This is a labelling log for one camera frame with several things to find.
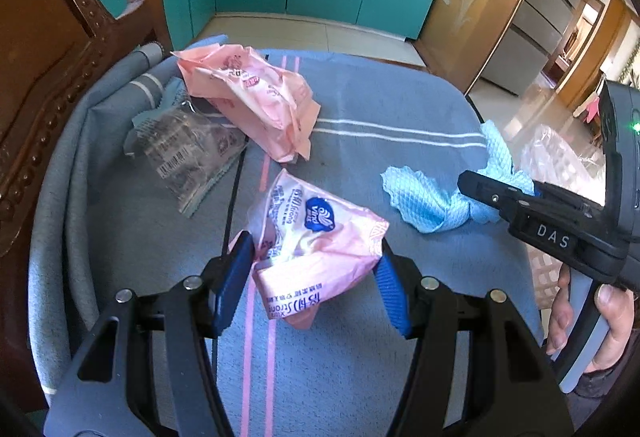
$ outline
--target round metal bolt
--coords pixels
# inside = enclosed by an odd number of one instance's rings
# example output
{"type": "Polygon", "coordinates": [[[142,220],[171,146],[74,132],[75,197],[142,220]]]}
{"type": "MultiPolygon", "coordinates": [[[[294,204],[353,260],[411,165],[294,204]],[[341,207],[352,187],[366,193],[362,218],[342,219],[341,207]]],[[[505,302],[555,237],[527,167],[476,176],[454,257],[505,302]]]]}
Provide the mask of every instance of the round metal bolt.
{"type": "Polygon", "coordinates": [[[126,303],[133,298],[133,292],[131,289],[120,289],[116,292],[116,302],[126,303]]]}
{"type": "Polygon", "coordinates": [[[494,289],[489,293],[491,299],[496,303],[504,303],[507,301],[507,295],[500,289],[494,289]]]}
{"type": "Polygon", "coordinates": [[[202,285],[202,278],[200,278],[200,276],[190,276],[184,279],[182,285],[184,285],[184,288],[188,291],[199,289],[202,285]]]}
{"type": "Polygon", "coordinates": [[[431,276],[425,276],[420,280],[420,285],[428,291],[434,291],[440,287],[440,282],[431,276]]]}

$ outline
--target baseboard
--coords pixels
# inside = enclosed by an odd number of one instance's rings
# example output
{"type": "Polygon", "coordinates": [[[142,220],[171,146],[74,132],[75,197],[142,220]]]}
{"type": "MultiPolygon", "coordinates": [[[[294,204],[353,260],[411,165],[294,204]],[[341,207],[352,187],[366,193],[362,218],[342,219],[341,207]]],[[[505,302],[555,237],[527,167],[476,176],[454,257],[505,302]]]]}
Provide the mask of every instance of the baseboard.
{"type": "Polygon", "coordinates": [[[380,31],[378,29],[369,29],[368,27],[361,27],[359,25],[353,25],[351,23],[337,22],[333,20],[324,20],[321,18],[311,18],[309,16],[294,16],[291,14],[278,14],[273,12],[217,12],[214,18],[278,18],[281,20],[293,20],[301,22],[319,23],[321,25],[334,25],[337,27],[344,27],[347,29],[353,29],[356,31],[368,32],[383,36],[385,38],[391,38],[393,40],[399,40],[403,42],[406,38],[404,36],[398,36],[390,32],[380,31]]]}

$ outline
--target pink plastic package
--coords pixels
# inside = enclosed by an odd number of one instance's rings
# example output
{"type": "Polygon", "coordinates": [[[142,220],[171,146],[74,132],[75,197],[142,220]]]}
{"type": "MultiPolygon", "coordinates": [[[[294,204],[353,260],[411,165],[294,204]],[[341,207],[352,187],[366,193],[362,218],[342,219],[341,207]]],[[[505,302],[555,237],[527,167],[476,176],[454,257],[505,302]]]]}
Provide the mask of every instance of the pink plastic package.
{"type": "Polygon", "coordinates": [[[270,319],[308,329],[319,304],[355,287],[382,256],[389,223],[282,170],[249,213],[253,277],[270,319]]]}
{"type": "Polygon", "coordinates": [[[305,79],[251,47],[214,44],[174,52],[193,97],[204,97],[277,162],[309,159],[320,105],[305,79]]]}

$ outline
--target black robotic device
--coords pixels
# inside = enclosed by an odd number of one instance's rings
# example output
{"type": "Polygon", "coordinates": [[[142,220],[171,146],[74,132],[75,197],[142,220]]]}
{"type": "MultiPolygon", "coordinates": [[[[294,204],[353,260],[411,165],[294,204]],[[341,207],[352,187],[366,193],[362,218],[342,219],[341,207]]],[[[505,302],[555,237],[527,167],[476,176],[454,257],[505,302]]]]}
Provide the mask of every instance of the black robotic device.
{"type": "MultiPolygon", "coordinates": [[[[594,352],[602,337],[598,330],[607,328],[593,292],[600,283],[640,290],[640,93],[608,83],[600,115],[607,157],[604,208],[548,184],[538,184],[537,196],[530,197],[473,172],[458,182],[463,193],[497,208],[512,235],[572,267],[570,296],[580,315],[551,365],[504,292],[493,290],[485,298],[455,294],[383,244],[374,272],[389,318],[402,325],[404,337],[417,340],[388,437],[573,434],[558,384],[579,377],[580,358],[594,352]],[[458,331],[471,337],[465,409],[458,423],[443,429],[458,331]]],[[[200,276],[165,293],[137,297],[119,291],[74,356],[45,435],[232,437],[204,340],[211,338],[215,347],[230,325],[253,258],[253,241],[243,233],[229,255],[212,259],[200,276]],[[177,431],[163,427],[156,413],[150,332],[158,330],[166,333],[177,431]]]]}

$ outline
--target barcode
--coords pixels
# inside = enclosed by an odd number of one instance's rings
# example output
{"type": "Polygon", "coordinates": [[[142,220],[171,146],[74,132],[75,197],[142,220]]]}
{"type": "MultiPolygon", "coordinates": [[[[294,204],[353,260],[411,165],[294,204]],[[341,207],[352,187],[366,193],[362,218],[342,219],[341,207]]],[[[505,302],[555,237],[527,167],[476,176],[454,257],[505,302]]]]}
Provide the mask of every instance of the barcode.
{"type": "Polygon", "coordinates": [[[176,169],[183,165],[186,162],[187,157],[190,155],[189,149],[185,146],[178,150],[171,159],[165,161],[161,166],[159,166],[157,172],[160,174],[162,179],[166,179],[176,169]]]}

